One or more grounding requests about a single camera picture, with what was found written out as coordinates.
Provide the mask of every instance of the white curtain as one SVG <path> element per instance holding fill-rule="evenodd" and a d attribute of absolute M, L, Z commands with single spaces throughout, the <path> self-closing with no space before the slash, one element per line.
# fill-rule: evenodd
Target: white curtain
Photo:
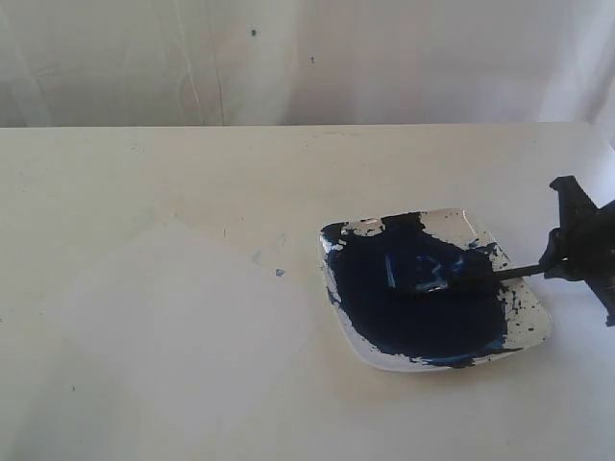
<path fill-rule="evenodd" d="M 0 0 L 0 126 L 588 120 L 613 0 Z"/>

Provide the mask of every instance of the white table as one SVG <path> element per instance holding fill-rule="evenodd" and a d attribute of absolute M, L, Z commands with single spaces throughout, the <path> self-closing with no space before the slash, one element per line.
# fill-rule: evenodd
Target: white table
<path fill-rule="evenodd" d="M 0 131 L 0 458 L 613 459 L 615 329 L 583 284 L 530 280 L 553 315 L 543 345 L 401 375 L 354 356 L 318 267 L 329 222 L 448 206 L 532 263 L 557 225 L 548 184 L 567 174 L 599 206 L 615 198 L 615 156 L 580 123 Z M 148 408 L 37 311 L 169 217 L 246 260 L 265 249 L 258 263 L 283 267 L 318 318 L 258 405 L 191 452 L 148 433 Z"/>

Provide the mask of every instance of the black object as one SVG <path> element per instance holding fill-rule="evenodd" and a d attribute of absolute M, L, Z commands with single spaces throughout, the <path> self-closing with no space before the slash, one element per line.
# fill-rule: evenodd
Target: black object
<path fill-rule="evenodd" d="M 545 279 L 584 280 L 608 311 L 606 325 L 615 325 L 615 200 L 598 208 L 574 176 L 555 179 L 550 187 L 559 198 L 559 227 L 549 232 L 545 253 L 538 264 L 493 272 L 484 276 L 458 277 L 444 284 L 420 289 L 392 288 L 403 296 L 442 290 L 471 291 L 506 279 L 545 275 Z"/>

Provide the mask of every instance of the paint splatter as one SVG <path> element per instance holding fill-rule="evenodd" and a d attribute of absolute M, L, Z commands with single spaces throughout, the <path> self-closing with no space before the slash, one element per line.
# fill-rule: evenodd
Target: paint splatter
<path fill-rule="evenodd" d="M 327 253 L 337 293 L 330 299 L 348 315 L 353 328 L 379 351 L 421 358 L 434 366 L 462 368 L 474 358 L 503 349 L 507 334 L 499 282 L 479 292 L 439 292 L 409 299 L 390 290 L 431 283 L 434 277 L 493 272 L 489 255 L 495 245 L 473 242 L 468 250 L 424 232 L 420 213 L 382 218 L 383 231 L 358 235 L 333 224 L 322 230 L 331 243 L 343 239 L 341 250 Z"/>

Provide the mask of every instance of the square plate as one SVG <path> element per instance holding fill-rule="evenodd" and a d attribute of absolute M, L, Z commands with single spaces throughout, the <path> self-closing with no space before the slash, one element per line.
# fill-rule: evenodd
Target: square plate
<path fill-rule="evenodd" d="M 523 279 L 472 293 L 400 299 L 390 286 L 510 268 L 485 226 L 458 208 L 325 226 L 320 234 L 330 301 L 368 364 L 417 372 L 479 365 L 543 342 L 552 319 Z"/>

